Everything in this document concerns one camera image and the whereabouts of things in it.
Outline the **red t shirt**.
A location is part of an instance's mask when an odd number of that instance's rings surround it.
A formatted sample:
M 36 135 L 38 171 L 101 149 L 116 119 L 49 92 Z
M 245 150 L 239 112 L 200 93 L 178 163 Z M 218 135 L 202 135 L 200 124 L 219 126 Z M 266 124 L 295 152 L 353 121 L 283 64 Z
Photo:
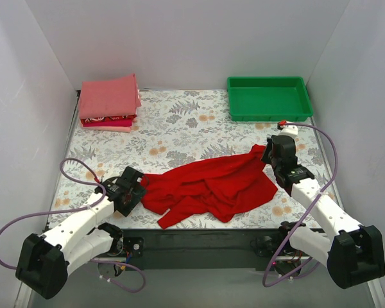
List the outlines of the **red t shirt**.
M 276 185 L 264 174 L 265 146 L 248 153 L 192 162 L 142 180 L 142 205 L 169 228 L 192 215 L 210 213 L 223 223 L 271 201 Z

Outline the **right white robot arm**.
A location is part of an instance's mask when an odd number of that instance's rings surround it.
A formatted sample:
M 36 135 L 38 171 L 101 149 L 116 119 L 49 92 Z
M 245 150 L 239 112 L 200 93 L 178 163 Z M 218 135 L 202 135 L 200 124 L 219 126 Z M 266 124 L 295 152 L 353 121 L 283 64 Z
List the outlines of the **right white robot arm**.
M 283 254 L 306 253 L 324 265 L 342 289 L 385 276 L 379 229 L 362 225 L 320 191 L 314 175 L 298 163 L 292 137 L 268 138 L 262 161 L 272 166 L 278 185 L 303 205 L 325 232 L 321 235 L 297 223 L 281 226 L 284 235 L 277 239 L 277 246 Z

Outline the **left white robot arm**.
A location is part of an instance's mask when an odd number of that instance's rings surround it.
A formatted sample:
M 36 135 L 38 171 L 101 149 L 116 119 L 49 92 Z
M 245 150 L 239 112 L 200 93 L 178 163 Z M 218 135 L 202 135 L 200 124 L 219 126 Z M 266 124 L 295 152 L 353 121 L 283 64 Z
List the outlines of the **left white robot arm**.
M 70 274 L 99 255 L 142 256 L 143 239 L 125 235 L 106 219 L 115 212 L 129 215 L 146 194 L 143 176 L 127 167 L 121 176 L 102 182 L 78 212 L 41 235 L 29 235 L 22 244 L 15 276 L 50 299 Z

